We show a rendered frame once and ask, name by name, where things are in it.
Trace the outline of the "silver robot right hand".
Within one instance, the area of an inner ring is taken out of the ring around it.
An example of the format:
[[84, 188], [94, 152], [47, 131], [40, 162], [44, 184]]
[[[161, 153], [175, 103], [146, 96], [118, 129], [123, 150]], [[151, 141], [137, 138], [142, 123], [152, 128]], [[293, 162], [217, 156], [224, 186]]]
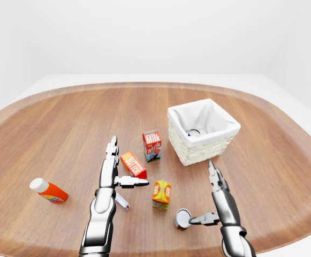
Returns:
[[221, 221], [222, 226], [241, 226], [240, 215], [233, 196], [230, 193], [228, 184], [219, 168], [216, 168], [211, 160], [209, 166], [209, 180], [213, 185], [212, 197], [217, 213], [206, 212], [202, 216], [189, 220], [193, 225], [217, 225]]

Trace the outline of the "silver robot left hand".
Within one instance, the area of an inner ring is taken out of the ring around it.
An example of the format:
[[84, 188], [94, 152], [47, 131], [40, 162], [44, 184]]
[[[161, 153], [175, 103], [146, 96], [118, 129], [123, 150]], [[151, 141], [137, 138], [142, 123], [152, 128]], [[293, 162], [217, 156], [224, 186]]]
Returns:
[[149, 181], [146, 179], [131, 176], [118, 177], [118, 154], [117, 137], [114, 135], [106, 148], [106, 158], [103, 161], [100, 175], [100, 187], [115, 188], [121, 186], [122, 188], [134, 188], [135, 186], [149, 185]]

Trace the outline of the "white wicker basket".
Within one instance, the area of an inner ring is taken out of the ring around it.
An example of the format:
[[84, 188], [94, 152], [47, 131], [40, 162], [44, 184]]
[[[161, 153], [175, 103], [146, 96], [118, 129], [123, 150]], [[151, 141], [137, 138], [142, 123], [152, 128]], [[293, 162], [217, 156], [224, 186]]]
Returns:
[[169, 140], [184, 166], [221, 154], [240, 128], [240, 124], [211, 99], [168, 109]]

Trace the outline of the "red butter box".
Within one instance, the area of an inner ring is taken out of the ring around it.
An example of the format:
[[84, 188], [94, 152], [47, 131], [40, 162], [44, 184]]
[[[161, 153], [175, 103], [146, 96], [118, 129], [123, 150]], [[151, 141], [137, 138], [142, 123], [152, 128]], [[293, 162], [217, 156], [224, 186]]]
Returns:
[[147, 178], [147, 170], [142, 163], [136, 158], [136, 156], [128, 151], [120, 157], [123, 166], [129, 172], [130, 176], [141, 179]]

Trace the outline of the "small white and red box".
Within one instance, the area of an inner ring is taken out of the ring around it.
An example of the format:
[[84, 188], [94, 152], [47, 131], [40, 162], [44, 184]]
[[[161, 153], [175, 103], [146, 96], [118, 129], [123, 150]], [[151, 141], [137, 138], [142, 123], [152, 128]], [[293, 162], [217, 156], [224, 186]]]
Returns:
[[119, 193], [116, 193], [115, 200], [116, 200], [125, 210], [129, 210], [129, 209], [130, 209], [130, 204], [129, 204]]

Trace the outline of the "tin with white lid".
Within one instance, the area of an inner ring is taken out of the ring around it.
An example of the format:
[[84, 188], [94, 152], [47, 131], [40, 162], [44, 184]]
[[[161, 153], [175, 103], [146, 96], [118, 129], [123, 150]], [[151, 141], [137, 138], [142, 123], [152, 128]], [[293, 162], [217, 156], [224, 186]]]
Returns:
[[191, 213], [187, 209], [179, 209], [175, 216], [175, 227], [181, 231], [186, 230], [190, 226], [190, 219]]

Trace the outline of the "red milk carton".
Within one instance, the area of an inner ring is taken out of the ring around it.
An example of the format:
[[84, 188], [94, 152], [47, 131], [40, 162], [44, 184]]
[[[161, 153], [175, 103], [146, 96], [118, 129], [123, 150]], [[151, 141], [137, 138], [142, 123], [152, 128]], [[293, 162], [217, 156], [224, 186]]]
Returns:
[[161, 158], [161, 136], [159, 130], [148, 131], [142, 134], [143, 149], [147, 162]]

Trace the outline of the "orange juice carton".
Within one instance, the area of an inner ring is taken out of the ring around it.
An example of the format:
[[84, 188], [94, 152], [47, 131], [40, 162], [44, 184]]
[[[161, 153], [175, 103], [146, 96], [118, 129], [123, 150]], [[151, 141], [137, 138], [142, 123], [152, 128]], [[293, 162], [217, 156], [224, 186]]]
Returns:
[[153, 209], [168, 211], [170, 195], [171, 184], [165, 182], [164, 180], [156, 181], [152, 195]]

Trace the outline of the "orange bottle with white cap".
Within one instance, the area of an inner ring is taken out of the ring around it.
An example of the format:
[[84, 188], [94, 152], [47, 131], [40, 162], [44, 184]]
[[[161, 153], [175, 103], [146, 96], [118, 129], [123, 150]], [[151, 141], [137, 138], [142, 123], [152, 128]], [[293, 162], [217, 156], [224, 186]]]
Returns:
[[30, 183], [29, 187], [52, 203], [62, 203], [68, 197], [68, 194], [61, 190], [59, 187], [47, 182], [42, 178], [34, 179]]

